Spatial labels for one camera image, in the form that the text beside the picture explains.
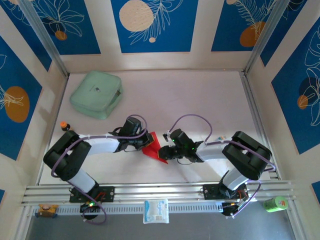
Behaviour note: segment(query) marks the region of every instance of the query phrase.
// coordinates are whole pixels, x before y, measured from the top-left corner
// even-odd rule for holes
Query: orange bottle cap
[[[60,122],[60,127],[62,127],[62,128],[66,128],[67,127],[67,122],[66,121],[62,121],[62,122]]]

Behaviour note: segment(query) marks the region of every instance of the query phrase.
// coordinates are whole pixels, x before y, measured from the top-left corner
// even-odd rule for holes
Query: green cylinder
[[[269,213],[286,210],[288,208],[288,200],[283,196],[276,196],[264,201],[263,207]]]

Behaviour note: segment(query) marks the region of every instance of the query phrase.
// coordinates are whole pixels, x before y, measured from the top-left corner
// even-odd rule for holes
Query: white tabletop
[[[237,71],[158,70],[110,72],[122,79],[123,99],[106,120],[83,115],[69,102],[85,74],[71,74],[58,113],[50,145],[62,135],[61,121],[68,122],[77,134],[101,135],[122,127],[126,117],[139,114],[145,117],[148,131],[156,132],[160,145],[168,144],[162,134],[184,114],[198,114],[212,124],[210,140],[219,136],[231,137],[243,131],[258,140],[254,121]],[[176,126],[193,141],[204,140],[210,128],[202,119],[189,116]],[[181,159],[181,163],[190,163]],[[233,168],[226,159],[205,163],[180,165],[152,159],[140,152],[102,153],[86,158],[83,169],[100,184],[116,183],[183,183],[219,181]],[[63,184],[52,178],[44,165],[40,184]],[[268,179],[264,173],[261,179]]]

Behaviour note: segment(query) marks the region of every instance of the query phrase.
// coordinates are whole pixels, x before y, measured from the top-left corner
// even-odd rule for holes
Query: white packet
[[[168,224],[168,199],[144,201],[143,224]]]

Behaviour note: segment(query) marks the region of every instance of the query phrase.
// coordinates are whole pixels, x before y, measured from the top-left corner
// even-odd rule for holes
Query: gray floor
[[[143,224],[143,216],[109,215],[105,225],[80,216],[35,218],[27,240],[294,240],[286,211],[266,212],[252,202],[235,219],[220,213],[171,214],[169,224]]]

